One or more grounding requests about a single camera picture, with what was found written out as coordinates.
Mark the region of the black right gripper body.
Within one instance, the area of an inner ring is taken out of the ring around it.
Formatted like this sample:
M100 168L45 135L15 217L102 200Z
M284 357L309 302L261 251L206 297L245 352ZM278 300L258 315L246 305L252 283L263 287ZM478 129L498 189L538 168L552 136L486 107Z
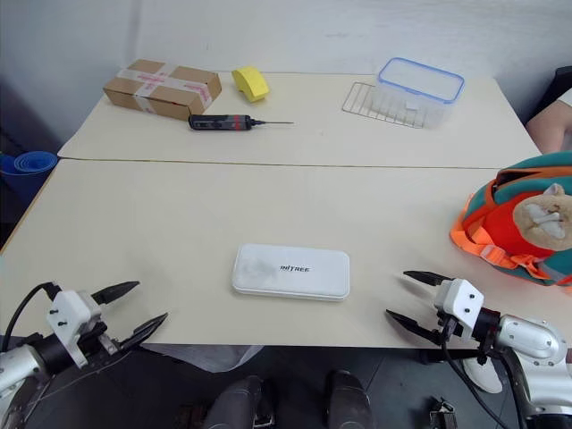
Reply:
M438 311L437 316L438 325L442 328L439 332L439 345L449 342L453 336L462 336L463 326L454 315Z

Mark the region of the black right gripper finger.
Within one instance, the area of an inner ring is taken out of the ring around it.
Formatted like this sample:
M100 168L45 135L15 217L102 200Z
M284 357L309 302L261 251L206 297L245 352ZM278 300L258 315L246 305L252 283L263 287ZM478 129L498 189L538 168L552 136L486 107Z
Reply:
M416 281L419 281L421 283L430 285L430 286L439 286L444 282L448 282L450 280L449 277L441 275L441 274L437 274L437 273L433 273L433 272L427 272L427 271L405 271L403 273L404 275L406 275L407 277L410 277Z
M438 330L428 330L420 326L418 322L411 319L405 315L396 313L390 309L385 310L386 314L389 315L395 322L400 324L407 331L414 333L415 335L430 341L432 344L441 344L441 332Z

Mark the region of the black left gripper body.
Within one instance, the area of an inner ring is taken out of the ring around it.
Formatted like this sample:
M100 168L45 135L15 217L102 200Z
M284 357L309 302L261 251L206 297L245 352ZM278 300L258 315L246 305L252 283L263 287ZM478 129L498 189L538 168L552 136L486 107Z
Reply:
M106 358L122 353L120 342L109 337L106 331L107 325L100 322L80 336L78 346L85 358Z

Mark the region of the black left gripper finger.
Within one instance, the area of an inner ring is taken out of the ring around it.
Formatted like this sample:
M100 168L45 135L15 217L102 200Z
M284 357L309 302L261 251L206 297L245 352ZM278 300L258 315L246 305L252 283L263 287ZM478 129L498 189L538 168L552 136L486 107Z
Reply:
M118 350L121 352L127 352L135 349L137 346L145 342L160 327L167 316L167 313L163 313L138 326L129 338L119 343Z
M98 305L107 305L129 293L139 285L139 281L128 281L108 286L91 295Z

